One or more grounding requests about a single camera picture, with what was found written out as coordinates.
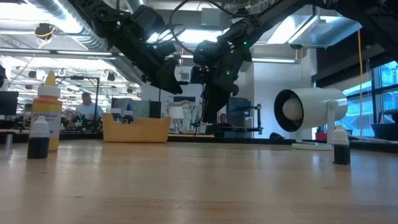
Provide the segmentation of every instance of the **white bottle cap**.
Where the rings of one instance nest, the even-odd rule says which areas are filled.
[[[54,86],[39,86],[37,90],[37,95],[39,96],[55,96],[57,98],[61,97],[61,89]]]
[[[336,125],[336,129],[333,132],[333,144],[349,145],[348,135],[343,125]]]
[[[112,108],[111,109],[111,114],[120,114],[122,112],[122,110],[120,108]]]
[[[124,111],[125,116],[132,116],[132,111]]]
[[[48,138],[49,136],[49,124],[46,122],[45,116],[40,115],[30,127],[30,138]]]

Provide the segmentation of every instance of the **computer monitor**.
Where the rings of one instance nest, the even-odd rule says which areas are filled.
[[[227,122],[234,127],[244,127],[246,117],[250,117],[251,101],[232,97],[226,105]]]
[[[0,91],[0,115],[16,115],[18,106],[17,91]]]

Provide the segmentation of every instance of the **person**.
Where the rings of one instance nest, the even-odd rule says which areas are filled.
[[[81,94],[81,99],[83,103],[77,105],[76,113],[78,115],[85,115],[86,119],[94,119],[95,104],[91,101],[91,96],[89,93],[84,92]],[[102,118],[104,111],[100,106],[97,106],[97,118]]]
[[[220,114],[220,124],[221,126],[231,126],[226,122],[226,114],[224,113]]]

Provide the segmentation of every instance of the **small bottle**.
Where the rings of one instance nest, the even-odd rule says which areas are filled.
[[[40,115],[30,127],[27,145],[28,159],[45,159],[49,155],[50,133],[45,116]]]
[[[133,121],[134,121],[134,117],[132,116],[130,104],[128,104],[126,110],[124,111],[122,123],[123,124],[131,124]]]
[[[333,132],[333,163],[339,165],[351,164],[348,135],[343,125],[336,125]]]
[[[122,123],[122,116],[121,114],[121,109],[120,108],[112,108],[111,109],[111,114],[113,116],[113,121],[116,123],[121,124]]]

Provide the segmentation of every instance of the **yellow bottle cap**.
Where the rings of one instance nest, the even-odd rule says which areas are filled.
[[[49,71],[47,78],[45,79],[45,86],[53,86],[55,87],[55,73],[54,71]]]
[[[61,96],[61,89],[57,88],[55,84],[55,74],[54,71],[49,71],[45,83],[39,86],[37,90],[39,96],[55,96],[59,98]]]

